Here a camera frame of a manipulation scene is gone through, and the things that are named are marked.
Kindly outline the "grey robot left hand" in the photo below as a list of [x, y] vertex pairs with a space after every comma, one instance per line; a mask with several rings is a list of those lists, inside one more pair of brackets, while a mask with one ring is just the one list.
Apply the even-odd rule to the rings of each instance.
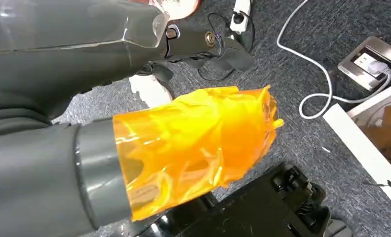
[[268, 87], [52, 123], [94, 87], [208, 60], [253, 65], [236, 40], [170, 26], [158, 0], [0, 0], [0, 237], [82, 235], [242, 178], [284, 124]]

